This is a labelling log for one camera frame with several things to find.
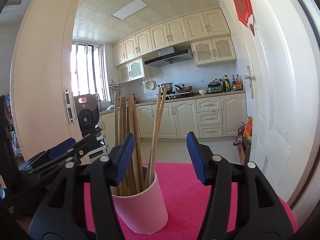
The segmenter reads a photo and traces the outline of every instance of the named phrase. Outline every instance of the drawer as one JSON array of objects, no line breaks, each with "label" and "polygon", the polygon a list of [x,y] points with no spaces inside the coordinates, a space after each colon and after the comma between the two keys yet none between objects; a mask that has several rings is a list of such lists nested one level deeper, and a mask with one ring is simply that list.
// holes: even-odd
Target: drawer
[{"label": "drawer", "polygon": [[196,99],[197,112],[208,112],[221,110],[220,97],[198,98]]},{"label": "drawer", "polygon": [[199,125],[222,124],[222,111],[197,113]]},{"label": "drawer", "polygon": [[222,124],[200,125],[200,138],[222,137]]}]

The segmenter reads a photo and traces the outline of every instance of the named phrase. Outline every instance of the range hood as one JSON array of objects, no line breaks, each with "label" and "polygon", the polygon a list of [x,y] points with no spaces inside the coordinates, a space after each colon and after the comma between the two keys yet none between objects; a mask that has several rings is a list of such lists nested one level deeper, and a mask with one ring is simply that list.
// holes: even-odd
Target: range hood
[{"label": "range hood", "polygon": [[189,49],[177,50],[174,47],[168,47],[159,50],[159,57],[147,60],[144,64],[152,67],[161,67],[190,59],[193,59],[193,55]]}]

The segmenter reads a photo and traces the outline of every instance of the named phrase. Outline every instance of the tile floor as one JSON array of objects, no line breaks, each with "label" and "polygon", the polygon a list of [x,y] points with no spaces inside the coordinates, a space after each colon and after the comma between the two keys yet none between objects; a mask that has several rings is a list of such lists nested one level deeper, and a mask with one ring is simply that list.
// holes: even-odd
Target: tile floor
[{"label": "tile floor", "polygon": [[[238,150],[233,146],[234,141],[201,142],[201,144],[210,147],[213,154],[219,154],[230,163],[240,164]],[[157,162],[179,162],[191,163],[186,143],[177,142],[158,142],[157,144]],[[151,152],[151,142],[141,142],[142,161],[149,161]]]}]

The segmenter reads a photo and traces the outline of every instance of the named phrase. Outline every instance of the white bowl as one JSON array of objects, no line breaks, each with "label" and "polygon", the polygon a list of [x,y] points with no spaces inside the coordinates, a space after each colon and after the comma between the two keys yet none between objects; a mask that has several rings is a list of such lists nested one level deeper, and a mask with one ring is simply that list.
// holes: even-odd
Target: white bowl
[{"label": "white bowl", "polygon": [[206,90],[206,89],[200,89],[200,90],[199,90],[199,93],[200,93],[201,95],[205,95],[205,94],[207,93],[207,90]]}]

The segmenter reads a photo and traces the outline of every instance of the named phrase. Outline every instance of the red decoration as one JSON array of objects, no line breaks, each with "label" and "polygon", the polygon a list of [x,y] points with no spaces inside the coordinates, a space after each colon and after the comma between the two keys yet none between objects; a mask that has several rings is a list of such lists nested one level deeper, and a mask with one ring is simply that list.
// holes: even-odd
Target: red decoration
[{"label": "red decoration", "polygon": [[242,22],[247,28],[249,28],[254,36],[253,12],[250,0],[233,1],[236,6],[239,21]]}]

